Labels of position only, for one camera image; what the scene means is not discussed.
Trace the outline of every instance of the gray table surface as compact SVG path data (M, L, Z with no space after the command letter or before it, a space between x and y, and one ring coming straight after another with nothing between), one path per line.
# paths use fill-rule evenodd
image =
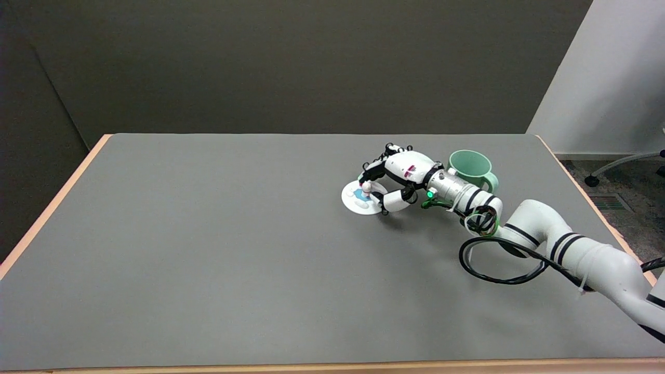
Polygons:
M118 134L0 282L0 369L665 355L557 272L471 277L450 213L349 212L342 187L387 142L483 152L503 221L533 198L619 248L530 135Z

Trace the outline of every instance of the robotic arm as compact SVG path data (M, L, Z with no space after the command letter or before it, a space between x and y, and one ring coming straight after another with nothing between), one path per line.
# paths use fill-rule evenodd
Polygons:
M390 162L391 156L405 151L389 143L380 158L365 165L360 184L386 175L386 162ZM646 270L665 267L665 258L640 266L626 252L575 233L556 210L536 200L524 200L500 226L503 202L455 173L452 169L432 169L421 183L402 183L404 189L385 195L372 193L372 199L381 204L387 214L415 202L405 198L409 197L405 190L415 194L415 188L426 189L428 199L421 204L422 208L447 208L460 217L460 223L469 232L479 235L460 248L460 264L471 275L493 283L515 285L526 283L551 267L577 285L580 291L603 294L646 332L665 343L665 280L652 287L642 274ZM510 280L479 274L470 265L470 252L482 242L497 242L514 256L537 258L541 263L529 274ZM544 244L544 255L536 252L541 244Z
M642 268L626 252L577 234L550 206L524 200L496 238L535 250L570 275L603 294L649 334L665 343L665 281L651 287Z
M429 186L446 205L464 207L458 211L466 216L463 224L469 224L469 214L482 206L492 207L497 221L501 215L503 204L499 198L443 170ZM470 224L468 229L475 229L480 237L462 246L460 262L471 275L495 283L521 284L551 266L579 286L580 291L597 291L607 297L646 332L665 343L665 280L652 287L640 264L626 252L575 233L556 210L536 200L524 200L505 225L497 225L494 232L484 232L487 228L478 227L476 221ZM469 250L480 242L499 242L514 256L543 261L530 274L513 280L483 276L471 268L469 258ZM541 244L545 247L544 256L535 251Z

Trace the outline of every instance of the mug handle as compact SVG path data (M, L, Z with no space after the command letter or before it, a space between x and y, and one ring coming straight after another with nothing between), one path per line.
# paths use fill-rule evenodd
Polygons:
M499 179L492 173L487 173L483 176L483 180L487 183L487 191L493 194L499 188Z

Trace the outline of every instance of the white saucer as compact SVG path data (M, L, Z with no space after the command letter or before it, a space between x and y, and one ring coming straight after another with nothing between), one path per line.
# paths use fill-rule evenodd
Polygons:
M378 182L372 182L372 191L387 194L388 191ZM368 196L365 196L360 189L357 180L349 183L342 190L342 202L351 212L370 216L381 213L381 208L376 205Z

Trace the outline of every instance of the chair wheel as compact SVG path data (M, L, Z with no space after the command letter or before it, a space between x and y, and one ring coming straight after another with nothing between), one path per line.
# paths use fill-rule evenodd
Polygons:
M584 178L584 183L587 184L589 187L595 187L598 186L598 183L600 183L600 180L593 175L587 176Z

